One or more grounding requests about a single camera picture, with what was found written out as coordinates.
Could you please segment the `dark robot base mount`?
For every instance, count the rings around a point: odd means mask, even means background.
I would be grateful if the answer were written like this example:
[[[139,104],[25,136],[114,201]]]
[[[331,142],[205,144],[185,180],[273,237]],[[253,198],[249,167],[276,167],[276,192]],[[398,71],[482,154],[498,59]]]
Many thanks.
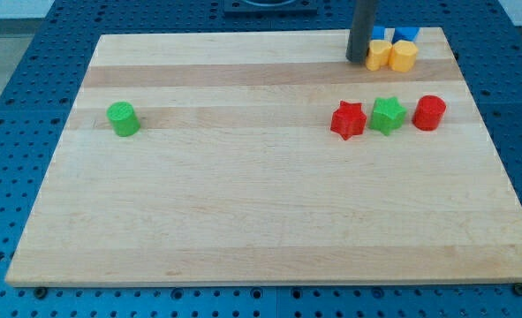
[[[307,13],[316,14],[316,0],[222,0],[225,15]]]

